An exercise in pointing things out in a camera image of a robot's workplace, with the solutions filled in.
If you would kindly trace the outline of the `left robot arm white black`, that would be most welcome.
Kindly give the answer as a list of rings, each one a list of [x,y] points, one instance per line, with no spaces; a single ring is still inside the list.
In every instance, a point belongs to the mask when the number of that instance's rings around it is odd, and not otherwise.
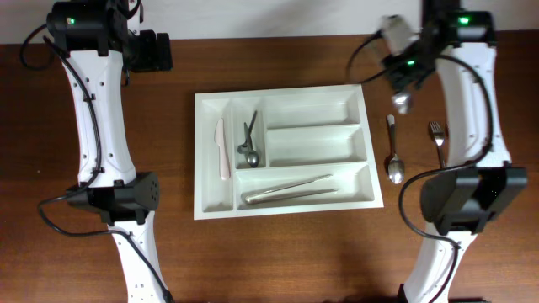
[[[153,231],[159,182],[135,169],[121,102],[131,73],[173,69],[168,34],[141,29],[143,19],[139,1],[60,1],[45,41],[66,71],[79,138],[77,184],[62,199],[105,224],[93,234],[113,237],[129,302],[171,302]]]

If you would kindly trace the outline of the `pink plastic knife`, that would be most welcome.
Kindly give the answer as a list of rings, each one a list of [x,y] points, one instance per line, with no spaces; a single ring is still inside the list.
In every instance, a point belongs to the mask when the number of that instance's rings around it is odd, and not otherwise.
[[[222,180],[228,180],[231,177],[231,168],[227,153],[227,143],[223,118],[220,118],[216,123],[214,142],[218,146],[220,178]]]

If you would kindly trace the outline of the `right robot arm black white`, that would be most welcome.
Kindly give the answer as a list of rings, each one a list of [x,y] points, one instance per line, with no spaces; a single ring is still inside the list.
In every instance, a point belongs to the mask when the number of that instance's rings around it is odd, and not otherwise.
[[[445,96],[448,155],[421,182],[423,242],[400,302],[446,302],[465,251],[528,183],[513,165],[502,135],[494,86],[498,41],[494,19],[458,1],[426,1],[421,27],[387,16],[380,35],[390,50],[383,65],[396,93],[437,73]]]

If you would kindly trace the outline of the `small steel teaspoon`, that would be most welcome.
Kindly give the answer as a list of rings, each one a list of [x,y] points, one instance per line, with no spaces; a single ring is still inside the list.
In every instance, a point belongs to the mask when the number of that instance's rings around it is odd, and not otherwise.
[[[247,124],[244,124],[246,130],[247,150],[245,151],[246,161],[250,167],[257,167],[259,165],[259,154],[253,148],[253,142],[251,138],[251,131]]]
[[[237,151],[240,154],[246,154],[246,153],[253,150],[253,143],[252,143],[251,134],[252,134],[252,131],[253,131],[253,127],[254,127],[254,123],[256,121],[257,114],[258,114],[258,111],[255,110],[249,125],[247,125],[247,124],[244,125],[245,126],[245,128],[244,128],[245,142],[242,145],[237,147]]]

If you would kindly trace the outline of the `steel serving tongs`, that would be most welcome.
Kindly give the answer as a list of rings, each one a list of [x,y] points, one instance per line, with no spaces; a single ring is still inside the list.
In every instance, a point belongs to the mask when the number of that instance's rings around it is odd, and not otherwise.
[[[282,184],[277,187],[261,189],[256,192],[242,194],[242,200],[246,205],[259,205],[263,203],[271,203],[285,199],[295,199],[318,194],[329,194],[337,192],[337,189],[309,189],[302,191],[291,191],[291,189],[304,187],[310,183],[316,183],[327,178],[331,178],[332,174],[326,174],[313,178],[295,181],[293,183]]]

